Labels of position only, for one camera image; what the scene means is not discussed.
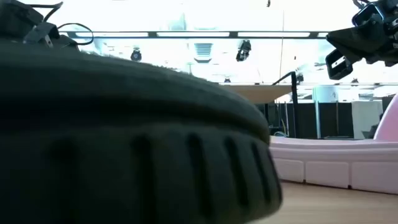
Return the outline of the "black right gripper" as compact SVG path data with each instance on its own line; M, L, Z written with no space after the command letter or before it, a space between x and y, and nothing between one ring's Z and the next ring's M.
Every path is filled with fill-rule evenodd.
M352 63L366 59L366 63L384 62L387 67L398 64L398 0L366 0L377 2L384 20L370 19L363 25L334 30L326 40L334 46L325 57L330 80L341 80L353 71Z

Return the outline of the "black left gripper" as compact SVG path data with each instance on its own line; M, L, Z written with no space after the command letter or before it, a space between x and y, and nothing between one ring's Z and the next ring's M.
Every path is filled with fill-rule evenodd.
M43 18L30 5L18 0L0 0L0 38L23 38L24 44L78 50L76 41L60 35L57 26L42 22Z

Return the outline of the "pink rubber slide sandal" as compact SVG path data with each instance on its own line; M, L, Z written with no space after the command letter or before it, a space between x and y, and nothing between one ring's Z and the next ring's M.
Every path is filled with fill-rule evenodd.
M398 195L398 95L372 139L273 136L270 150L282 180Z

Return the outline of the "black rubber slide sandal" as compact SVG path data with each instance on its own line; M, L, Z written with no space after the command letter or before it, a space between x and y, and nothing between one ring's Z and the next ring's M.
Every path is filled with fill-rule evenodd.
M201 78L0 44L0 224L242 224L282 191L266 119Z

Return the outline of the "wooden shelf with black legs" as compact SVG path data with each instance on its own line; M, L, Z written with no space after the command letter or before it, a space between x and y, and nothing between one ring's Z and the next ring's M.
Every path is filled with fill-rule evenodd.
M264 106L264 116L266 117L269 126L272 126L273 121L278 122L278 127L284 128L286 135L292 136L293 138L298 137L299 122L296 120L297 115L297 74L296 72L289 72L282 78L277 80L271 85L261 85L255 83L253 85L232 85L230 83L221 83L222 87L232 90L239 95L247 98L250 102L255 105ZM271 112L269 111L269 105L274 103L276 100L284 95L292 94L292 117L289 119L287 112L287 106L285 106L285 119L282 117L282 110L278 109L278 117L271 119Z

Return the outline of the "white round pillar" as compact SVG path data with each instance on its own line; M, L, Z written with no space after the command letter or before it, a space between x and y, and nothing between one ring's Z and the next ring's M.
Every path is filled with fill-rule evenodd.
M338 88L334 85L318 85L312 90L315 103L332 103L338 101Z

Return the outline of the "dark computer monitor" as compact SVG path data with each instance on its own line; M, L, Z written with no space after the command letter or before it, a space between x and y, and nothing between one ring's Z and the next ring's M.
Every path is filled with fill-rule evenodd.
M389 95L389 96L384 96L382 97L382 114L380 116L380 119L384 116L384 113L387 110L387 107L389 106L390 102L392 99L395 97L395 95Z

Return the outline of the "white partition panel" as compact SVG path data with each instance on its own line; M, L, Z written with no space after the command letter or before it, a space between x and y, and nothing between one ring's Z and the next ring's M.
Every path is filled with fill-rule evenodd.
M363 131L369 131L371 126L380 122L379 115L383 113L382 101L352 101L351 110L354 138L365 139Z

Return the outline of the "ceiling air vent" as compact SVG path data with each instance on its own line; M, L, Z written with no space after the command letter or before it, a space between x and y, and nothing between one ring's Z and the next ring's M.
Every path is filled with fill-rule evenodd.
M194 60L197 63L210 63L212 60L212 48L211 43L194 43L195 55Z

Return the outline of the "dark partition wall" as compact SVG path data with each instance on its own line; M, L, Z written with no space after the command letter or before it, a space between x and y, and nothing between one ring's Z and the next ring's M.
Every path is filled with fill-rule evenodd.
M354 138L351 103L257 104L266 117L271 134L291 138Z

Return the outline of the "ceiling light rail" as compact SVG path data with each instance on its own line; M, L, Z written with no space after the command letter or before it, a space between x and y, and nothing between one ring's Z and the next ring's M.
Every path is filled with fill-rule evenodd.
M327 32L299 31L140 31L140 32L89 32L62 31L73 39L324 39Z

